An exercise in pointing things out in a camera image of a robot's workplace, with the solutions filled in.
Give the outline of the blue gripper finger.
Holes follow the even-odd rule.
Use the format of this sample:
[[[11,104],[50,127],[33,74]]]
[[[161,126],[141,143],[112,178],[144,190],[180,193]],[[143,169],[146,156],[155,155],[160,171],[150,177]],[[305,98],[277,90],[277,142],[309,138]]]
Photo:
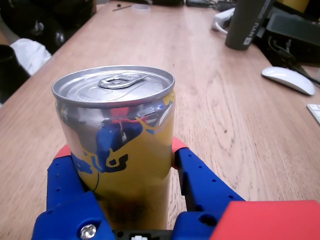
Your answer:
[[[244,200],[176,137],[172,142],[172,154],[187,214],[212,214],[220,218],[230,202]]]
[[[65,145],[47,169],[46,211],[33,240],[111,240],[113,231],[92,191],[86,191]]]

